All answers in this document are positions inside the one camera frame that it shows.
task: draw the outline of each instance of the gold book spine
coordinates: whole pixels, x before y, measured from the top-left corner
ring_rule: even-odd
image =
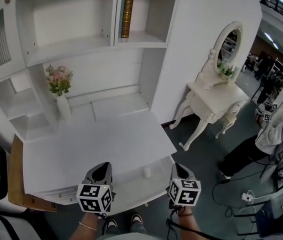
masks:
[[[134,0],[125,0],[122,15],[121,38],[128,38],[130,36],[133,3]]]

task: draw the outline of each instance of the gray carpet floor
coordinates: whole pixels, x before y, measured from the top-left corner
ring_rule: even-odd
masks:
[[[234,149],[243,140],[256,135],[260,130],[254,120],[256,105],[248,103],[237,115],[237,122],[224,135],[215,139],[215,134],[221,129],[222,124],[217,122],[209,124],[204,132],[192,143],[189,151],[185,152],[179,142],[185,143],[197,127],[199,118],[195,115],[183,118],[179,126],[173,130],[165,127],[164,130],[175,145],[177,152],[172,155],[177,163],[181,163],[190,168],[195,177],[201,181],[202,191],[199,200],[194,207],[194,215],[201,230],[207,234],[227,240],[241,239],[237,232],[250,232],[252,224],[248,218],[225,217],[225,206],[214,203],[212,189],[222,180],[217,163],[223,159],[227,153]],[[235,178],[242,178],[263,170],[263,166],[252,163],[238,173]],[[273,191],[273,183],[270,180],[266,185],[260,186],[257,174],[242,180],[218,185],[215,188],[214,196],[217,202],[228,204],[234,207],[241,207],[244,202],[241,200],[243,192],[254,191],[256,196],[263,196]],[[144,226],[149,234],[166,239],[168,228],[166,219],[170,214],[168,209],[169,199],[162,196],[148,203],[148,207],[142,205],[135,210],[143,217]],[[78,226],[78,221],[84,213],[78,204],[58,206],[57,213],[45,212],[44,217],[59,240],[69,239]],[[123,233],[127,232],[129,224],[129,212],[117,214],[115,219]],[[100,234],[103,221],[99,221],[98,233]],[[256,236],[249,236],[246,239],[256,239]]]

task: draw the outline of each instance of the foot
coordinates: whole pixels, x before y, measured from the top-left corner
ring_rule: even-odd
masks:
[[[134,222],[139,222],[140,224],[143,225],[143,219],[140,215],[138,214],[134,214],[132,217],[131,217],[131,224],[133,224]]]
[[[108,229],[109,227],[116,227],[118,228],[117,222],[116,220],[114,220],[113,218],[111,218],[106,225],[106,228]]]
[[[231,178],[231,177],[226,176],[225,174],[223,174],[221,170],[219,170],[219,171],[220,171],[220,173],[225,177],[226,180],[229,180],[229,179]]]
[[[220,169],[220,164],[218,164],[218,169],[219,169],[220,173],[225,177],[226,180],[229,180],[231,178],[231,176],[226,176],[225,174],[223,174],[223,172]]]

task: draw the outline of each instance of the oval mirror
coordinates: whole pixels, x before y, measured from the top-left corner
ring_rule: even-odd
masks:
[[[219,35],[214,50],[213,68],[219,73],[218,64],[222,63],[224,67],[230,68],[238,54],[243,35],[243,25],[239,21],[229,24]]]

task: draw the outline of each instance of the curved table leg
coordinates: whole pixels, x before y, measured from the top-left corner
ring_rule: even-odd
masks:
[[[185,150],[185,151],[189,150],[192,142],[205,130],[207,125],[208,125],[207,118],[200,120],[195,132],[190,136],[190,138],[187,140],[186,144],[183,145],[182,143],[179,143],[179,145],[183,147],[183,150]]]
[[[187,107],[190,106],[190,103],[191,103],[193,96],[194,96],[194,93],[193,93],[192,90],[187,93],[185,101],[182,104],[180,104],[180,106],[178,108],[177,115],[176,115],[176,121],[169,125],[169,128],[171,130],[176,128],[179,125],[179,123],[181,122],[184,111]]]
[[[177,112],[177,116],[176,116],[176,121],[169,125],[169,128],[171,130],[176,128],[180,124],[184,111],[187,107],[189,107],[189,102],[187,100],[185,100],[182,104],[180,104],[178,112]]]
[[[232,127],[233,125],[235,124],[235,122],[231,122],[231,123],[227,123],[227,124],[224,124],[222,129],[216,134],[215,136],[215,139],[218,138],[218,136],[222,133],[222,134],[225,134],[225,132],[230,128]]]

